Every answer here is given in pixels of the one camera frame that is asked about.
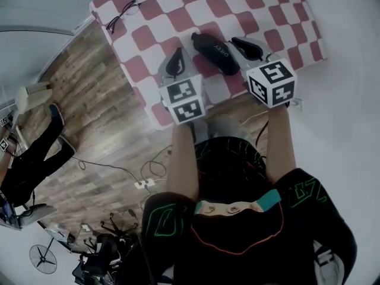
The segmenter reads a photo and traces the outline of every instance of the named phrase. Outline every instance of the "checkered tablecloth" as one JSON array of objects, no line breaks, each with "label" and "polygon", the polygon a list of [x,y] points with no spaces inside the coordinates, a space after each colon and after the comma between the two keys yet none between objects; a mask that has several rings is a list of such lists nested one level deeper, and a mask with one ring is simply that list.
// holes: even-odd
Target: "checkered tablecloth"
[{"label": "checkered tablecloth", "polygon": [[269,44],[294,69],[326,58],[314,17],[305,0],[137,0],[140,11],[108,23],[131,0],[93,0],[100,23],[120,65],[157,129],[172,124],[158,90],[158,68],[179,46],[203,75],[205,104],[212,107],[246,92],[241,74],[224,76],[193,47],[191,34],[207,32],[226,42],[251,37]]}]

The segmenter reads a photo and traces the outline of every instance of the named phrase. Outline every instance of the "trash can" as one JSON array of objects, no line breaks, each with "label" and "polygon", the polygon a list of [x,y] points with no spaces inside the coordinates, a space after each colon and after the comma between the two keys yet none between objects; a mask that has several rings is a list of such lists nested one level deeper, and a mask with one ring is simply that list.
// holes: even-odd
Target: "trash can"
[{"label": "trash can", "polygon": [[26,111],[43,104],[52,94],[53,90],[49,83],[37,83],[20,88],[15,100],[18,112],[24,114]]}]

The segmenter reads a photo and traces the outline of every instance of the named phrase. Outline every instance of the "black shoe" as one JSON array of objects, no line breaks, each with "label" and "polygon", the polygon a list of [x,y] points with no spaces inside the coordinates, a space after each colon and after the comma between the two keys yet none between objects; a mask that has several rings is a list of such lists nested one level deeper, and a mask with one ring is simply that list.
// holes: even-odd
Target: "black shoe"
[{"label": "black shoe", "polygon": [[51,103],[49,105],[50,112],[52,114],[52,118],[57,117],[62,121],[62,125],[65,125],[65,119],[64,116],[61,113],[61,110],[59,109],[59,106],[56,103]]},{"label": "black shoe", "polygon": [[58,137],[58,142],[63,147],[69,147],[72,150],[72,155],[74,155],[77,152],[75,147],[72,144],[70,144],[69,141],[63,135],[60,135]]}]

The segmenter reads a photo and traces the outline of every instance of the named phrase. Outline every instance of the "black pants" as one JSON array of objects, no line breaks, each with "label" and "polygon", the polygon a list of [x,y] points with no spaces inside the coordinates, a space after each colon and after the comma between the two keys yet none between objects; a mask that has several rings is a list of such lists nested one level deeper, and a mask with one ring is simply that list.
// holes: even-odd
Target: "black pants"
[{"label": "black pants", "polygon": [[30,148],[13,160],[12,168],[8,169],[5,175],[1,191],[7,201],[15,207],[25,204],[45,177],[56,172],[72,157],[72,149],[63,145],[57,154],[45,160],[62,129],[61,120],[53,118],[45,132]]}]

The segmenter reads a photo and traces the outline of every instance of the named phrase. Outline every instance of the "fan blade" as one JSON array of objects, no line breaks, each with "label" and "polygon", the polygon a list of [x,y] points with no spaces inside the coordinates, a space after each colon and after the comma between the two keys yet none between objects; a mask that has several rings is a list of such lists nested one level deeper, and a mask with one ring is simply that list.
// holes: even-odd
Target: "fan blade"
[{"label": "fan blade", "polygon": [[43,258],[40,248],[37,247],[37,249],[38,249],[38,252],[40,253],[40,256]]}]

